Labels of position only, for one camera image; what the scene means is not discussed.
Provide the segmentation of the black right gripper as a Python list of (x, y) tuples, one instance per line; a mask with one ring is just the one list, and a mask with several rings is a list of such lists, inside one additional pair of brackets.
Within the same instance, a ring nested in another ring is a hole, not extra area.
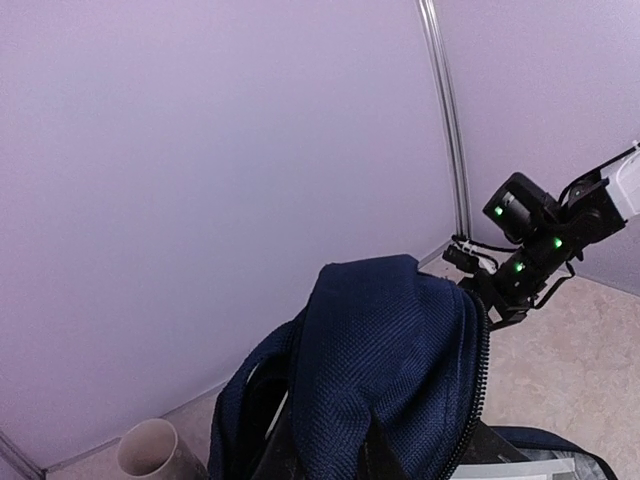
[(484, 306), (486, 313), (494, 309), (497, 319), (489, 319), (490, 330), (500, 330), (522, 322), (529, 310), (534, 308), (538, 288), (535, 283), (511, 278), (502, 278), (498, 274), (477, 272), (464, 277), (457, 285), (472, 292)]

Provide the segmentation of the navy blue student backpack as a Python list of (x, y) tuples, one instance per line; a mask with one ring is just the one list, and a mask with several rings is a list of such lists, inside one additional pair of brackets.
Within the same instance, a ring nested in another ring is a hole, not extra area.
[(600, 457), (549, 432), (489, 427), (489, 316), (408, 255), (325, 266), (301, 312), (219, 394), (212, 479), (452, 479), (460, 465)]

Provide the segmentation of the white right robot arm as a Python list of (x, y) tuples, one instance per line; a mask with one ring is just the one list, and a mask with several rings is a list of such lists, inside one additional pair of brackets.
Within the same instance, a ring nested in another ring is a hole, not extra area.
[(639, 146), (574, 179), (553, 197), (526, 175), (512, 174), (483, 209), (510, 242), (507, 259), (493, 247), (455, 235), (444, 260), (465, 273), (460, 286), (494, 310), (493, 331), (522, 322), (576, 275), (586, 247), (623, 230), (639, 214)]

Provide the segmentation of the grey ianra book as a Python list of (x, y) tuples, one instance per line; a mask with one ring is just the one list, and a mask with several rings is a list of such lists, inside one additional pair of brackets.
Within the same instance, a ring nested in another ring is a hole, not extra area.
[(464, 480), (573, 480), (576, 478), (575, 462), (572, 458), (460, 465), (452, 475), (452, 479)]

